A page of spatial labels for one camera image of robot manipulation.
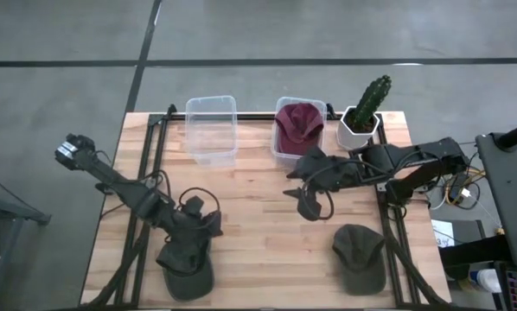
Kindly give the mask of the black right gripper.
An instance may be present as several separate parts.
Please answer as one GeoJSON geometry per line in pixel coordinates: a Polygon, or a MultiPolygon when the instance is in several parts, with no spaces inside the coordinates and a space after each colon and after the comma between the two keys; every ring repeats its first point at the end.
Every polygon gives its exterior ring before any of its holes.
{"type": "Polygon", "coordinates": [[[287,179],[303,181],[302,187],[284,190],[283,194],[297,200],[310,200],[308,191],[338,192],[343,188],[361,187],[361,161],[337,155],[326,155],[318,147],[310,149],[298,160],[298,168],[287,179]]]}

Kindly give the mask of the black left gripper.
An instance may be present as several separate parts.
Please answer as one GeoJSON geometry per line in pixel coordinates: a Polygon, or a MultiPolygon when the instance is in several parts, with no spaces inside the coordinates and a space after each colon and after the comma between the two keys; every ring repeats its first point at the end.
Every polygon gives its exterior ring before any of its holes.
{"type": "Polygon", "coordinates": [[[172,209],[167,220],[170,240],[156,257],[156,262],[167,270],[185,272],[185,260],[199,260],[193,276],[209,275],[208,244],[212,238],[223,234],[220,210],[195,216],[172,209]]]}

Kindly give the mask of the dark green baseball cap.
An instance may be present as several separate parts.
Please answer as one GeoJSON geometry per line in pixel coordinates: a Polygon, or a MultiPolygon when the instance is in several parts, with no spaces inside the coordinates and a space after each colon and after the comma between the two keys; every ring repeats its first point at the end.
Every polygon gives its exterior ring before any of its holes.
{"type": "Polygon", "coordinates": [[[333,237],[336,273],[349,295],[377,295],[386,286],[385,239],[364,225],[346,224],[333,237]]]}
{"type": "Polygon", "coordinates": [[[163,267],[163,277],[169,294],[175,301],[193,301],[208,295],[214,288],[214,268],[210,257],[211,241],[208,244],[209,275],[193,276],[199,260],[185,260],[185,272],[175,272],[163,267]]]}

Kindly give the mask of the dark red baseball cap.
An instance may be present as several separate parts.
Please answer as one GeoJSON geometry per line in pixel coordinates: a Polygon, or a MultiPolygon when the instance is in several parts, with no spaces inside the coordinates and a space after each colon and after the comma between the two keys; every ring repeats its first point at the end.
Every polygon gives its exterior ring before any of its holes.
{"type": "Polygon", "coordinates": [[[275,116],[276,147],[285,154],[302,156],[317,145],[323,131],[321,112],[311,103],[283,106],[275,116]]]}

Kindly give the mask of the clear plastic bin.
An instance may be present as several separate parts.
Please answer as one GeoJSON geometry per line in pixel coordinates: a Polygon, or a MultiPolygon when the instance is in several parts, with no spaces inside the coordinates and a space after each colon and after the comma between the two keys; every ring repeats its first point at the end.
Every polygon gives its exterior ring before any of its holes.
{"type": "Polygon", "coordinates": [[[185,148],[203,167],[231,167],[238,152],[237,104],[229,95],[191,98],[185,110],[185,148]]]}
{"type": "Polygon", "coordinates": [[[278,151],[278,148],[276,147],[276,141],[278,138],[278,127],[275,123],[275,116],[283,106],[289,105],[289,104],[297,104],[297,103],[311,103],[322,114],[324,127],[323,127],[322,134],[320,136],[319,142],[317,145],[315,145],[319,148],[322,147],[323,138],[324,138],[324,129],[325,129],[325,126],[327,123],[327,115],[328,115],[327,104],[321,100],[310,99],[310,98],[282,97],[277,101],[276,112],[274,114],[274,122],[272,125],[271,152],[272,152],[275,160],[277,161],[277,163],[279,165],[282,165],[285,167],[294,167],[297,160],[299,158],[301,158],[303,155],[291,155],[291,154],[281,153],[278,151]]]}

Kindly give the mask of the white hexagonal plant pot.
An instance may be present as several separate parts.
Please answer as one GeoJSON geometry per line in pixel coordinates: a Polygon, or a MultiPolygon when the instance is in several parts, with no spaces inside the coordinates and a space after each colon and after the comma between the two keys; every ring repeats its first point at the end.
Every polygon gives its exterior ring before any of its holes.
{"type": "Polygon", "coordinates": [[[340,147],[346,150],[358,149],[368,144],[368,141],[376,133],[380,118],[374,114],[369,121],[366,132],[354,132],[346,123],[345,118],[355,109],[355,106],[348,106],[340,118],[336,130],[336,140],[340,147]]]}

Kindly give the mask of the green cactus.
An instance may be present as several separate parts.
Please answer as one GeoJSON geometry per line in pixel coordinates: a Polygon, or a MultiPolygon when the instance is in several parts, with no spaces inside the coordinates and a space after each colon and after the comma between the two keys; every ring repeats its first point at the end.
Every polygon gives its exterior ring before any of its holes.
{"type": "Polygon", "coordinates": [[[369,120],[385,100],[391,87],[392,79],[388,75],[383,75],[370,83],[352,113],[351,125],[354,130],[366,130],[369,120]]]}

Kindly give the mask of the white paper sheet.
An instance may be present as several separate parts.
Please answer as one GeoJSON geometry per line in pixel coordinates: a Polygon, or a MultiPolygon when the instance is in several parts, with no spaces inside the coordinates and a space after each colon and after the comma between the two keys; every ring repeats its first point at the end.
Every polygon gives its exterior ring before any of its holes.
{"type": "Polygon", "coordinates": [[[431,225],[439,248],[455,245],[453,225],[451,222],[433,219],[431,225]]]}

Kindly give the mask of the black monitor panel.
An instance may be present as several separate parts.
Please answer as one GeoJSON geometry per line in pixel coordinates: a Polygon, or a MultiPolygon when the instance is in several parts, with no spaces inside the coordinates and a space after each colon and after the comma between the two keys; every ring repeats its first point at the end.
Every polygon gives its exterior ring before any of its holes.
{"type": "Polygon", "coordinates": [[[490,186],[508,247],[517,265],[517,149],[499,149],[490,135],[476,137],[476,145],[490,186]]]}

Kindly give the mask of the white plastic bottle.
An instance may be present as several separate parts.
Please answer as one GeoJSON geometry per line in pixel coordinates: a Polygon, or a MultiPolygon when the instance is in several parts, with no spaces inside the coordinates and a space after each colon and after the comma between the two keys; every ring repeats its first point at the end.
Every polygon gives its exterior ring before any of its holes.
{"type": "Polygon", "coordinates": [[[469,273],[469,281],[476,290],[492,294],[501,292],[499,277],[495,269],[472,270],[469,273]]]}

